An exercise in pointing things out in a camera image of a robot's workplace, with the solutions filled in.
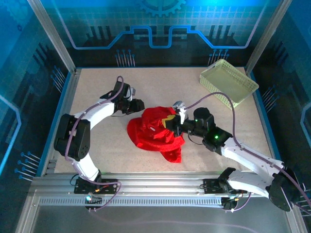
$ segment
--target red cloth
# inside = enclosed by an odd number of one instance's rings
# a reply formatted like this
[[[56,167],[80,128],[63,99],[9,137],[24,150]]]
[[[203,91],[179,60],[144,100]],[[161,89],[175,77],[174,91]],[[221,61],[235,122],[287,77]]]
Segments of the red cloth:
[[[165,129],[162,119],[176,112],[173,108],[147,108],[140,118],[130,120],[127,133],[132,142],[141,149],[159,151],[171,163],[181,163],[181,146],[185,143],[182,136]]]

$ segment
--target transparent enclosure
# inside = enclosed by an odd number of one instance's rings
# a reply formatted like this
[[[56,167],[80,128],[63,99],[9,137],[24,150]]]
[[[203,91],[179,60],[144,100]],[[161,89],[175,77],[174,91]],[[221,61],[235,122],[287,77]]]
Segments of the transparent enclosure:
[[[77,67],[246,65],[279,0],[44,0]]]
[[[68,71],[27,1],[0,2],[0,231],[14,232]]]
[[[311,188],[311,4],[293,1],[254,68],[280,157]],[[305,217],[309,229],[311,217]]]

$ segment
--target green basket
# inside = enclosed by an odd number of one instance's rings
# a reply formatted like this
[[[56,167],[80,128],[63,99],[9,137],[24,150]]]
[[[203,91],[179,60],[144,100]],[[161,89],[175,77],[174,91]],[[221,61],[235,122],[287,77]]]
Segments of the green basket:
[[[227,94],[232,100],[234,108],[259,88],[257,83],[224,59],[210,65],[201,73],[200,84],[210,92],[220,91]],[[228,108],[231,108],[226,97],[215,96]]]

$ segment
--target white robotic arm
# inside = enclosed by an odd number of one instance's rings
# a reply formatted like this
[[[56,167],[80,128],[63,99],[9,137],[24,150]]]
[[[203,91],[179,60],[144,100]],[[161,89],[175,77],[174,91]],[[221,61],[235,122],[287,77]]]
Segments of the white robotic arm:
[[[207,108],[197,108],[193,112],[194,120],[186,115],[184,103],[176,102],[173,108],[177,115],[162,120],[165,128],[174,132],[175,136],[188,133],[201,137],[203,145],[210,151],[216,152],[226,158],[237,161],[254,173],[241,172],[235,168],[227,168],[218,178],[217,185],[224,192],[241,190],[256,193],[269,198],[278,208],[291,211],[298,201],[300,193],[293,183],[287,179],[276,167],[285,170],[297,182],[296,174],[280,160],[269,158],[248,146],[243,145],[233,136],[220,129],[214,122],[214,116]],[[203,187],[209,187],[209,181],[204,181]]]
[[[110,96],[116,94],[118,91],[120,94],[116,96],[115,99],[107,101]],[[85,110],[73,116],[65,114],[61,117],[54,148],[59,151],[61,155],[65,156],[69,136],[73,134],[68,152],[68,159],[82,179],[95,182],[101,179],[100,171],[94,165],[89,155],[91,129],[118,110],[127,115],[143,110],[144,103],[141,100],[133,99],[134,95],[134,88],[131,88],[130,85],[126,83],[122,86],[121,82],[117,81],[114,90],[103,95],[89,111]],[[77,120],[77,127],[74,132],[71,132]]]

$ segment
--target gear logo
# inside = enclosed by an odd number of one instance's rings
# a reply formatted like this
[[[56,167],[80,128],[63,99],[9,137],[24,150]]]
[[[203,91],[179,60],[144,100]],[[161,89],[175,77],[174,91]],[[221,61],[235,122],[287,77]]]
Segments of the gear logo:
[[[0,0],[0,8],[6,7],[10,16],[20,25],[28,16],[28,3],[26,0]]]
[[[181,4],[185,4],[185,0],[138,0],[138,5],[141,10],[151,13],[152,16],[162,17],[169,16],[169,13],[174,14],[176,10],[181,9]]]

